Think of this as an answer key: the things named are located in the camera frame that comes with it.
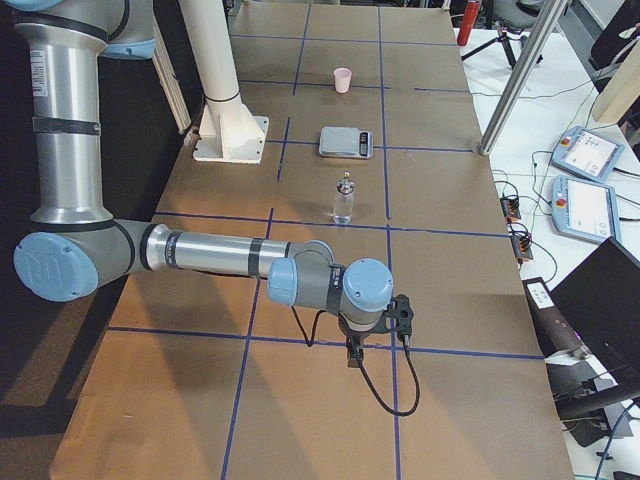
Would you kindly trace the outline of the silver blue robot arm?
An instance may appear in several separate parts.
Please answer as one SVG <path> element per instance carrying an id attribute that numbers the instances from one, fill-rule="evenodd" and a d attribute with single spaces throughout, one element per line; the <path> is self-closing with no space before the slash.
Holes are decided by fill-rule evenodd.
<path id="1" fill-rule="evenodd" d="M 40 207 L 13 262 L 34 294 L 67 302 L 137 271 L 192 270 L 267 283 L 270 300 L 337 318 L 348 362 L 363 363 L 372 334 L 397 332 L 393 278 L 382 262 L 339 264 L 321 241 L 292 243 L 173 230 L 116 219 L 103 204 L 98 60 L 148 59 L 149 1 L 15 1 L 28 42 Z"/>

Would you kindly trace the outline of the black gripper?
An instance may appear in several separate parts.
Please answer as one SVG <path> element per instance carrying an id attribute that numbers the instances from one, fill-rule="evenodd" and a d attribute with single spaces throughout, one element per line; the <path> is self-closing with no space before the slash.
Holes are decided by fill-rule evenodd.
<path id="1" fill-rule="evenodd" d="M 341 332 L 345 335 L 345 344 L 348 351 L 347 367 L 363 367 L 364 341 L 371 332 L 354 330 L 347 318 L 342 314 L 338 314 L 338 324 Z"/>

